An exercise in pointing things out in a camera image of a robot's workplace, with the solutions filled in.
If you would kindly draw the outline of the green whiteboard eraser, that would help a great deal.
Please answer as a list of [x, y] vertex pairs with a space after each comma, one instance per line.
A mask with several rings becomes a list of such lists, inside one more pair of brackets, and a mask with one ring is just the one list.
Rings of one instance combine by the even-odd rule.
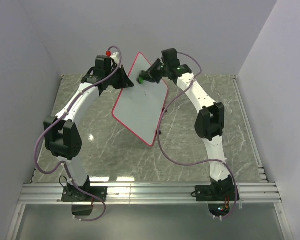
[[139, 78], [137, 79], [137, 82], [138, 82], [139, 84], [143, 84], [143, 83], [144, 83], [144, 79], [143, 79], [142, 77], [139, 77]]

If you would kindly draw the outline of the red framed whiteboard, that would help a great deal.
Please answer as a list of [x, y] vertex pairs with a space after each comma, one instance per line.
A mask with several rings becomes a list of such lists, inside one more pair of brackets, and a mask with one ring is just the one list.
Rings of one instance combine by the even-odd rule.
[[169, 88], [164, 80], [160, 83], [138, 83], [140, 72], [150, 67], [151, 63], [139, 52], [128, 73], [134, 86], [120, 91], [112, 109], [112, 116], [146, 145], [152, 147]]

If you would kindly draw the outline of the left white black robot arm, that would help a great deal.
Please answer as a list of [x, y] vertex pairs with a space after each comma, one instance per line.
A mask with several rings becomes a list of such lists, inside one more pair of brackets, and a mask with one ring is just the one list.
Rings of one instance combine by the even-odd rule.
[[45, 118], [43, 125], [45, 148], [65, 167], [68, 176], [65, 194], [84, 202], [92, 197], [90, 178], [79, 158], [82, 139], [78, 124], [91, 104], [109, 86], [116, 90], [134, 86], [118, 52], [107, 51], [95, 58], [95, 65], [81, 79], [79, 87], [67, 105], [55, 116]]

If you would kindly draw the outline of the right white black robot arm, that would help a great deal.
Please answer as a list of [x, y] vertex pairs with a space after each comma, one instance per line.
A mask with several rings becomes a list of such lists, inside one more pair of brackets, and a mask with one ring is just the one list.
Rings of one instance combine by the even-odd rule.
[[186, 64], [181, 64], [178, 52], [174, 48], [162, 51], [147, 70], [141, 70], [137, 81], [142, 84], [160, 83], [167, 78], [181, 89], [181, 95], [186, 95], [197, 111], [194, 129], [203, 140], [209, 163], [210, 186], [206, 198], [208, 201], [236, 201], [238, 188], [234, 174], [227, 165], [223, 148], [223, 130], [225, 127], [225, 106], [211, 98], [197, 81], [197, 75]]

